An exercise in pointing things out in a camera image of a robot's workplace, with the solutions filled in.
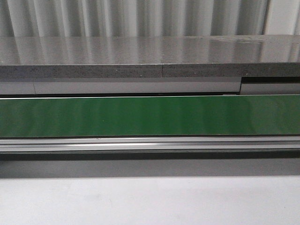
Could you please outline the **green conveyor belt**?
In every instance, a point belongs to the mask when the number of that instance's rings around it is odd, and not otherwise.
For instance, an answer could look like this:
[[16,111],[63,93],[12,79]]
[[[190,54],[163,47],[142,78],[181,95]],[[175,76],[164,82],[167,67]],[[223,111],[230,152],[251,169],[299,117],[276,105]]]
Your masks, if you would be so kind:
[[299,95],[7,98],[2,138],[298,135]]

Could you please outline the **grey speckled stone counter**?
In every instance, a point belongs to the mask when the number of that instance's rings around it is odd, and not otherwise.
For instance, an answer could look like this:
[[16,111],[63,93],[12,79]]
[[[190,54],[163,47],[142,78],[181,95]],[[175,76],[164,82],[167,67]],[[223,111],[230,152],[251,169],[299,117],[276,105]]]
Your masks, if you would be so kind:
[[300,38],[3,37],[1,96],[300,92]]

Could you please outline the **white pleated curtain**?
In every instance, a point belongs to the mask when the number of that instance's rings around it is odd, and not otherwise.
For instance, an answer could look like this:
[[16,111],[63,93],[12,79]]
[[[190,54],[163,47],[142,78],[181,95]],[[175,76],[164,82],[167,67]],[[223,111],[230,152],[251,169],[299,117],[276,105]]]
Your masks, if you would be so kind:
[[3,37],[298,35],[297,0],[3,0]]

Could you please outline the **aluminium conveyor frame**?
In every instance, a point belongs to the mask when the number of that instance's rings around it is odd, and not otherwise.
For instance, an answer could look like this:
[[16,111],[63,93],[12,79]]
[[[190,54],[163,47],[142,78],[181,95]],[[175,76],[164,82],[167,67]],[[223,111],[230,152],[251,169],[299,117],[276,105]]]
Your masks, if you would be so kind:
[[138,135],[2,138],[2,154],[209,154],[299,151],[298,135]]

